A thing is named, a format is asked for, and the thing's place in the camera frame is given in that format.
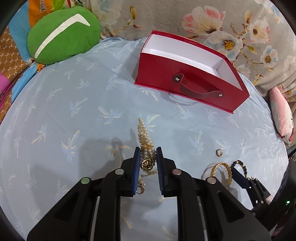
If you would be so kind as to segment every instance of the jewelry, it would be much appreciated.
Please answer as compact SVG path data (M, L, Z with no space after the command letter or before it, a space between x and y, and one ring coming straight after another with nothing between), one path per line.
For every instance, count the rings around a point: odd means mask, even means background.
M216 155L217 155L217 157L221 157L223 155L222 149L216 150Z
M219 165L222 165L222 166L225 166L226 169L227 169L227 172L228 172L228 180L227 180L227 185L230 185L231 182L232 182L232 172L231 172L231 169L230 169L230 166L225 163L225 162L219 162L217 163L216 165L213 166L212 170L211 170L211 174L210 174L210 177L213 177L215 176L215 172L216 172L216 169Z
M141 145L141 169L148 175L152 175L151 171L156 162L156 150L150 139L149 132L142 118L139 118L138 137Z
M245 165L242 161L237 160L237 161L234 161L234 162L231 164L230 168L233 168L236 164L240 164L240 165L242 166L242 168L243 168L243 170L244 170L244 176L245 176L245 178L247 178L247 177L248 177L248 176L247 176L248 172L247 172L247 167L246 167L246 165Z
M145 185L145 183L144 183L143 179L140 178L139 181L138 181L138 188L140 188L140 192L136 191L137 194L143 194L144 193L144 191L145 191L144 185Z

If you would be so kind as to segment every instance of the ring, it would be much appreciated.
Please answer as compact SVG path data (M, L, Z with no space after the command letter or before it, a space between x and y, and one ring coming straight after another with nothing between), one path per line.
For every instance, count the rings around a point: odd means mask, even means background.
M217 157L221 157L223 155L222 149L216 150L216 155L217 155Z
M140 192L137 192L137 191L136 191L136 193L137 193L137 194L143 194L144 191L145 191L145 188L144 188L142 185L138 185L138 188L140 188L141 191L140 191Z

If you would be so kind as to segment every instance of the white stripe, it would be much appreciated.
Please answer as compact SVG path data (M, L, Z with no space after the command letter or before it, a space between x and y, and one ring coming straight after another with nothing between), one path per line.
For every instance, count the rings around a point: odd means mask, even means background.
M56 36L58 36L61 32L66 30L68 27L70 27L72 24L79 22L83 23L84 25L90 26L88 21L81 16L79 13L75 14L74 16L68 18L65 22L63 22L60 26L58 26L55 30L52 31L52 33L42 42L42 44L37 49L34 57L38 58L41 51L48 45Z

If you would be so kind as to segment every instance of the colorful blanket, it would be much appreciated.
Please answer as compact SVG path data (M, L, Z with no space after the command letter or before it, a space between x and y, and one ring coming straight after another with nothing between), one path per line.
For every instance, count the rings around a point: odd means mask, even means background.
M43 16L71 5L72 0L28 0L0 37L0 124L30 78L44 65L34 62L27 36Z

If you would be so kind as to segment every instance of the red box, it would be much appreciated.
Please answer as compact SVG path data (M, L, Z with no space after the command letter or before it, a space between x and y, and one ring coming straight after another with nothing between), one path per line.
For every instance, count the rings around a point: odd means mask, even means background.
M135 84L232 114L250 96L226 56L193 40L155 30L141 50Z

